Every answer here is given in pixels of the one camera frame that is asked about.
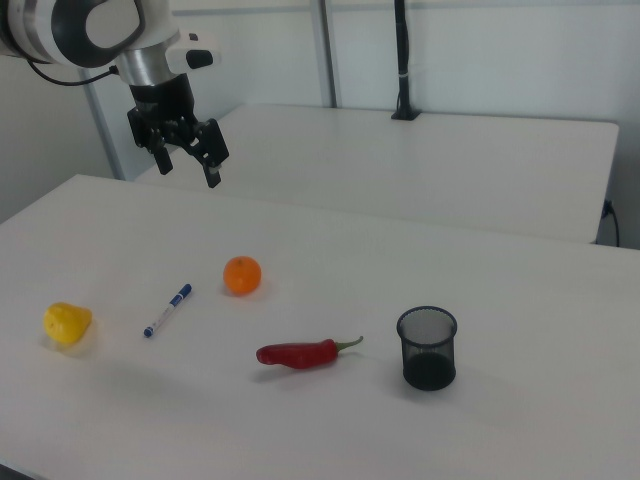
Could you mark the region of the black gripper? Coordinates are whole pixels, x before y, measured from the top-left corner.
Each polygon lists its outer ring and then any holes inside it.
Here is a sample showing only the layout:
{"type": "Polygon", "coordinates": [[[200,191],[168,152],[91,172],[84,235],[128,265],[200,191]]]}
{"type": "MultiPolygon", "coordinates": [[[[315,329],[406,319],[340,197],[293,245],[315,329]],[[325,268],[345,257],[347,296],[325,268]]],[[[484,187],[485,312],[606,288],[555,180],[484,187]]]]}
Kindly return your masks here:
{"type": "Polygon", "coordinates": [[[183,146],[201,165],[207,186],[221,182],[220,168],[229,150],[215,119],[198,122],[186,74],[152,86],[130,86],[135,107],[127,112],[134,143],[156,162],[161,175],[173,169],[166,143],[183,146]]]}

